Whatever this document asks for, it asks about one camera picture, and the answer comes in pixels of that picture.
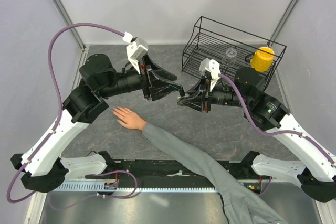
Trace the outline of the glitter nail polish bottle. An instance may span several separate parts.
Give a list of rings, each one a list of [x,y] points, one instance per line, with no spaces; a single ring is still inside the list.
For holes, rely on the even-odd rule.
[[[178,104],[178,105],[183,104],[183,101],[184,101],[184,97],[178,97],[178,98],[177,98],[177,104]]]

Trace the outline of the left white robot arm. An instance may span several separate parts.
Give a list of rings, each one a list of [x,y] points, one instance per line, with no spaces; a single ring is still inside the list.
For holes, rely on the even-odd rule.
[[[11,162],[22,169],[23,186],[32,191],[48,193],[63,182],[80,177],[101,175],[111,178],[115,162],[106,151],[80,158],[62,158],[61,154],[71,141],[109,106],[106,99],[116,95],[142,90],[151,101],[162,99],[172,92],[184,95],[177,76],[162,69],[149,57],[140,60],[140,69],[131,67],[117,72],[104,54],[90,56],[79,69],[80,85],[73,89],[62,103],[62,115],[56,120],[56,129],[49,129],[42,139],[25,154],[14,154]]]

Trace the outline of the black nail polish cap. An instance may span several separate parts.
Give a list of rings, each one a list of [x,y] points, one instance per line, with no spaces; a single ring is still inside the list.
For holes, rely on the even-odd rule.
[[[182,87],[179,89],[179,94],[180,94],[181,97],[185,96],[185,92],[184,92],[184,89]]]

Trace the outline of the grey sleeved forearm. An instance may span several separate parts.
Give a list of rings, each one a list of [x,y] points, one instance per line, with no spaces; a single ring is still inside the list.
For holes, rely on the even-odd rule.
[[[215,159],[169,132],[147,123],[143,137],[190,171],[206,177],[222,198],[229,223],[287,223],[259,196],[239,183]]]

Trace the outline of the person's bare hand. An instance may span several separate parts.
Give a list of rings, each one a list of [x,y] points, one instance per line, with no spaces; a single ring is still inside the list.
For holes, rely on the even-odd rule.
[[[146,121],[128,108],[116,107],[113,109],[113,114],[124,128],[142,131],[146,126]]]

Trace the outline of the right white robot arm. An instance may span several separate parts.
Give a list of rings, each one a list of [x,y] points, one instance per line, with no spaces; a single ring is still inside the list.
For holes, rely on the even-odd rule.
[[[289,109],[264,93],[265,78],[243,67],[227,85],[211,87],[213,74],[205,72],[199,82],[178,99],[178,105],[209,112],[212,105],[241,107],[255,130],[272,136],[289,149],[297,162],[282,161],[250,151],[242,160],[241,174],[248,179],[257,174],[292,183],[319,202],[335,199],[335,155],[305,131]]]

